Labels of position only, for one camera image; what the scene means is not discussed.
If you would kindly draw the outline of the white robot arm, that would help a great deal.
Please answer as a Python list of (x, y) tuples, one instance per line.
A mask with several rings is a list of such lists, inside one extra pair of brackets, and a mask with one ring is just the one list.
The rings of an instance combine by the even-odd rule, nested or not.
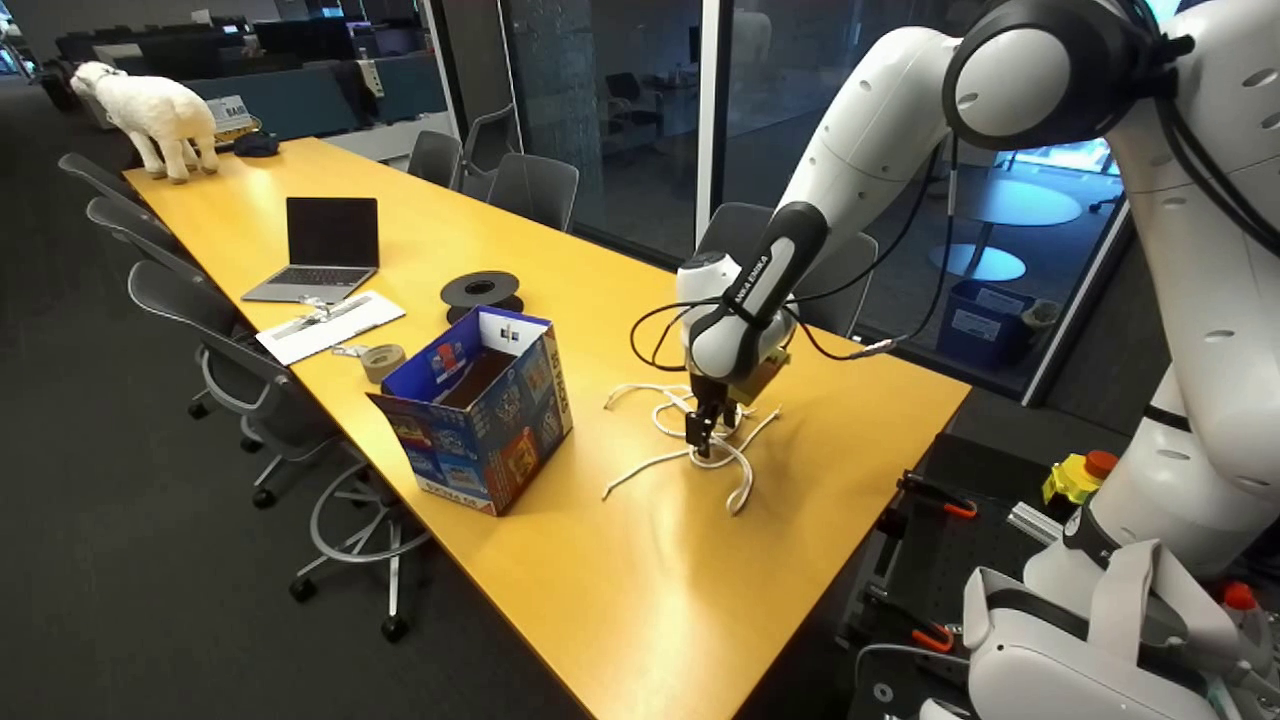
[(1168, 405), (1113, 485), (1199, 507), (1280, 480), (1280, 0), (999, 0), (970, 33), (897, 29), (819, 116), (764, 249), (692, 321), (690, 362), (758, 370), (785, 294), (868, 227), (950, 136), (980, 148), (1100, 141), (1122, 164), (1168, 341)]

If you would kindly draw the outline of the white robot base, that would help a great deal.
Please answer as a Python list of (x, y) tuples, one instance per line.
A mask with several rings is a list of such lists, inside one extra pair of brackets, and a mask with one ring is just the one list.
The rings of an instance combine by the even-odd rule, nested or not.
[(1280, 385), (1177, 359), (1100, 490), (1017, 571), (965, 580), (951, 690), (912, 720), (1277, 720), (1277, 617), (1212, 590), (1277, 524)]

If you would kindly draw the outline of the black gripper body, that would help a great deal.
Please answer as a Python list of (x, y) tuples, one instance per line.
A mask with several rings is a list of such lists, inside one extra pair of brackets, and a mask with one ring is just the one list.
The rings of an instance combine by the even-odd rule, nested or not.
[(726, 416), (734, 405), (751, 405), (788, 362), (798, 323), (775, 311), (748, 321), (726, 305), (683, 321), (683, 359), (699, 416)]

